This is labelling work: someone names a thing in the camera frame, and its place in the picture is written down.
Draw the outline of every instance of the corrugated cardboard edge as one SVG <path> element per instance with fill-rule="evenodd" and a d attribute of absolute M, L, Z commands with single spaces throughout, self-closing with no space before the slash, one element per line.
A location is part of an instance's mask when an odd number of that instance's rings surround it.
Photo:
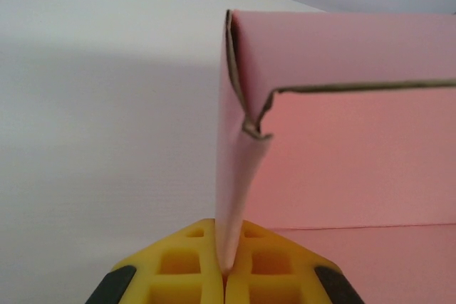
<path fill-rule="evenodd" d="M 238 63 L 236 59 L 237 46 L 237 23 L 233 18 L 233 10 L 228 10 L 225 20 L 225 38 L 227 64 L 229 78 L 236 93 L 239 103 L 244 110 L 244 122 L 242 131 L 250 135 L 255 140 L 267 140 L 272 134 L 261 132 L 261 122 L 265 114 L 272 109 L 274 94 L 276 93 L 341 93 L 341 92 L 365 92 L 374 90 L 410 90 L 417 88 L 447 88 L 456 87 L 455 79 L 442 80 L 404 80 L 399 82 L 368 82 L 368 83 L 336 83 L 328 85 L 295 85 L 291 87 L 273 89 L 262 106 L 262 110 L 257 118 L 250 115 L 247 110 L 247 99 L 240 83 Z"/>

